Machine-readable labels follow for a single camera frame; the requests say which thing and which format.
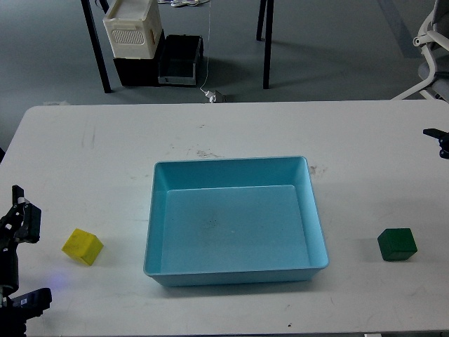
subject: black storage box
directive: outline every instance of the black storage box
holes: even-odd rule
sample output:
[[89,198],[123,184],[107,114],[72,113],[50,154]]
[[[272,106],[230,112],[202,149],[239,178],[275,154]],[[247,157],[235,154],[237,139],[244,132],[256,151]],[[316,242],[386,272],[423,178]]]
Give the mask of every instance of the black storage box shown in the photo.
[[159,61],[159,83],[195,86],[202,58],[202,37],[168,35]]

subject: white chair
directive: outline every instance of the white chair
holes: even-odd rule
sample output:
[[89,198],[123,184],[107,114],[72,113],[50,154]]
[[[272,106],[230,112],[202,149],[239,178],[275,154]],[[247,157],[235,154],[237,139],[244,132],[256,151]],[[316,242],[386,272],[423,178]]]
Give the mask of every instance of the white chair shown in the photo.
[[422,23],[413,45],[421,48],[426,62],[418,68],[423,79],[412,88],[397,95],[394,100],[403,100],[414,93],[421,93],[426,99],[444,99],[449,102],[449,55],[435,56],[442,47],[449,52],[449,0],[436,0],[433,11]]

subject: tray bottom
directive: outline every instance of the tray bottom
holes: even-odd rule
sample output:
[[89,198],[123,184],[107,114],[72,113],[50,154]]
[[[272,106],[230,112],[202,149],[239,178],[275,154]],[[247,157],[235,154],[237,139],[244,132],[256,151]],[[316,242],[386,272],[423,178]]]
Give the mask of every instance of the tray bottom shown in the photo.
[[309,266],[293,185],[167,192],[161,273]]

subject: white table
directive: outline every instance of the white table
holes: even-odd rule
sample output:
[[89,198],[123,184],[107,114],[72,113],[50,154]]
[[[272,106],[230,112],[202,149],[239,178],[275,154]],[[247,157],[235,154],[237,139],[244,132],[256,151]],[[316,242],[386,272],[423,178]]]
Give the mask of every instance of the white table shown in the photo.
[[[449,161],[424,128],[436,101],[34,107],[0,165],[42,209],[18,247],[20,289],[48,286],[28,336],[449,330]],[[142,271],[157,161],[304,155],[330,265],[310,282],[164,288]],[[73,229],[105,244],[92,267],[61,247]],[[377,236],[410,227],[418,252],[382,260]]]

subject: gray floor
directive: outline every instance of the gray floor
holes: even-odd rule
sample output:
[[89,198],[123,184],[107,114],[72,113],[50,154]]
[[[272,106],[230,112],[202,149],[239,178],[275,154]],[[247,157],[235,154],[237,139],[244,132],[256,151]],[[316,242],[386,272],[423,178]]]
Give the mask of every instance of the gray floor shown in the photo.
[[[160,5],[160,11],[166,34],[204,37],[210,58],[204,88],[219,90],[228,101],[384,100],[419,81],[422,59],[411,38],[433,2],[275,1],[272,87],[265,91],[264,44],[255,40],[258,0]],[[102,10],[93,5],[93,12],[111,94],[102,91],[79,0],[0,0],[0,147],[8,147],[35,105],[206,102],[199,87],[122,87]]]

